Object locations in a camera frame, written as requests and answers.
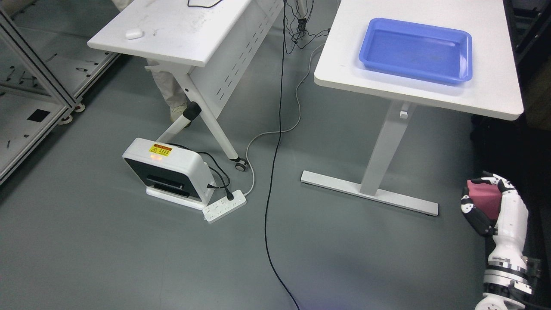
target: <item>blue tray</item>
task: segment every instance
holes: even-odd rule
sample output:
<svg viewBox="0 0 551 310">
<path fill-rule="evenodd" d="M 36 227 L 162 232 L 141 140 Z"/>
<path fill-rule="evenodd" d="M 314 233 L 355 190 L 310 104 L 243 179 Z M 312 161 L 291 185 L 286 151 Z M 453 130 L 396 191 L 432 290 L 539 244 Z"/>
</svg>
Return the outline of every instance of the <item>blue tray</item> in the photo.
<svg viewBox="0 0 551 310">
<path fill-rule="evenodd" d="M 360 60 L 372 71 L 459 84 L 473 77 L 472 38 L 449 28 L 374 18 Z"/>
</svg>

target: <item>white pants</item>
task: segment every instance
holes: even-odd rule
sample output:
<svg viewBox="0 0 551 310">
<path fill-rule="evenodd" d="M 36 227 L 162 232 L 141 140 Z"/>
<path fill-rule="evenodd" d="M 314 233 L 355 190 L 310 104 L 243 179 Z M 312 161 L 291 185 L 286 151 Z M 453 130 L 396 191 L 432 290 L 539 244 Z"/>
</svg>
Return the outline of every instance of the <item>white pants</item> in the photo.
<svg viewBox="0 0 551 310">
<path fill-rule="evenodd" d="M 134 0 L 111 0 L 119 11 L 124 10 Z M 150 66 L 158 65 L 154 60 L 147 59 L 147 64 Z M 161 91 L 161 95 L 165 99 L 170 108 L 175 108 L 187 102 L 186 94 L 169 72 L 151 72 L 153 80 Z"/>
</svg>

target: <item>white table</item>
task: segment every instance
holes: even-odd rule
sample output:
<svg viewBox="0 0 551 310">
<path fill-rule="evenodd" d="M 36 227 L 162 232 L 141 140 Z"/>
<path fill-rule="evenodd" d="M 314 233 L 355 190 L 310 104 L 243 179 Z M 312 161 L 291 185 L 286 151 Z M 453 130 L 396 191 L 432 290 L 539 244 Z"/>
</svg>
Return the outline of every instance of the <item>white table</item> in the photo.
<svg viewBox="0 0 551 310">
<path fill-rule="evenodd" d="M 457 86 L 368 71 L 359 61 L 369 21 L 382 17 L 460 29 L 473 39 L 473 78 Z M 342 0 L 316 67 L 321 86 L 391 100 L 360 184 L 304 171 L 301 181 L 438 215 L 438 204 L 379 189 L 417 104 L 514 120 L 523 112 L 501 0 Z"/>
<path fill-rule="evenodd" d="M 244 163 L 216 118 L 282 7 L 279 0 L 230 0 L 213 8 L 188 7 L 183 0 L 135 0 L 88 45 L 158 62 L 147 69 L 172 73 L 201 108 L 228 158 Z M 132 29 L 143 36 L 127 39 Z M 158 141 L 167 142 L 188 123 L 180 116 Z"/>
</svg>

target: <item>yellow label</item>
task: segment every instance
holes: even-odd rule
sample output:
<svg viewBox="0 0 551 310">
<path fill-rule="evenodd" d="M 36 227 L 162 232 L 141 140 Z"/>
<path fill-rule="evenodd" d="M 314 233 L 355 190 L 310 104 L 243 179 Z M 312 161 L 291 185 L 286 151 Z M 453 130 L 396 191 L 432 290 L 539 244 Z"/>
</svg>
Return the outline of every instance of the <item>yellow label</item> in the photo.
<svg viewBox="0 0 551 310">
<path fill-rule="evenodd" d="M 168 156 L 170 154 L 170 151 L 172 151 L 171 147 L 166 147 L 159 144 L 153 144 L 153 146 L 149 149 L 151 153 Z"/>
</svg>

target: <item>table top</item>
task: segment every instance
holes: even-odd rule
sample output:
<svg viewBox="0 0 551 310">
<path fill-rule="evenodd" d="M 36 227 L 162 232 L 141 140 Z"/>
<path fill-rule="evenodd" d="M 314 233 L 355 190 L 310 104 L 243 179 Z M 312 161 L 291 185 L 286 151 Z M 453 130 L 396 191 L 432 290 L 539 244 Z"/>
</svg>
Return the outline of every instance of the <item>table top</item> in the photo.
<svg viewBox="0 0 551 310">
<path fill-rule="evenodd" d="M 135 0 L 88 41 L 94 49 L 204 67 L 251 0 L 222 1 L 213 8 L 185 0 Z M 215 1 L 196 0 L 210 5 Z M 141 38 L 126 32 L 139 28 Z"/>
<path fill-rule="evenodd" d="M 452 86 L 365 69 L 358 55 L 377 17 L 470 33 L 473 78 Z M 314 76 L 321 86 L 505 120 L 523 112 L 501 0 L 342 0 Z"/>
</svg>

